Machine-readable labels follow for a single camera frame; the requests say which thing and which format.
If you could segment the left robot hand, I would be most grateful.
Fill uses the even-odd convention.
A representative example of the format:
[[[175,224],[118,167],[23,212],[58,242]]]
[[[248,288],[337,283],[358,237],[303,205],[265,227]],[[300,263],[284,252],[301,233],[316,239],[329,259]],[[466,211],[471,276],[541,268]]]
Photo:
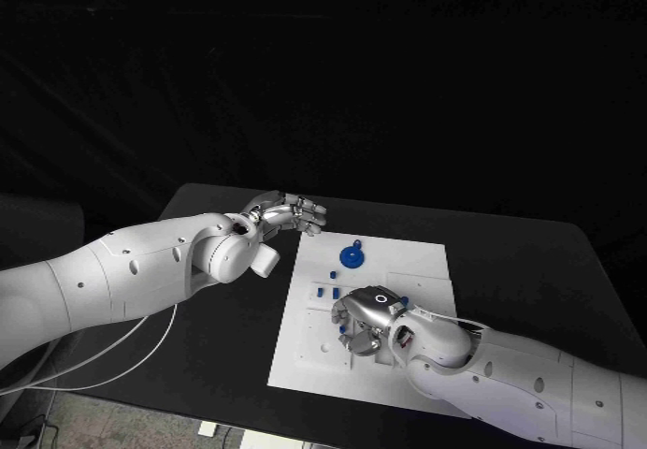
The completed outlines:
[[[245,205],[241,215],[252,221],[268,241],[287,230],[296,230],[309,237],[322,233],[326,225],[326,207],[309,198],[281,191],[255,196]]]

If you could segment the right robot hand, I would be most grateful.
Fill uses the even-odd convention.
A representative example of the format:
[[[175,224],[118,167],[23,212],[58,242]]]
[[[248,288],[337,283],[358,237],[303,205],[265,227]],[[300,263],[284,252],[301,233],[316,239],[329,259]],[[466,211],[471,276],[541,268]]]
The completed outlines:
[[[352,336],[340,333],[346,350],[358,356],[376,355],[382,342],[394,334],[395,321],[405,313],[402,298],[381,285],[358,288],[337,299],[330,311],[332,323],[345,329],[352,323],[360,327]]]

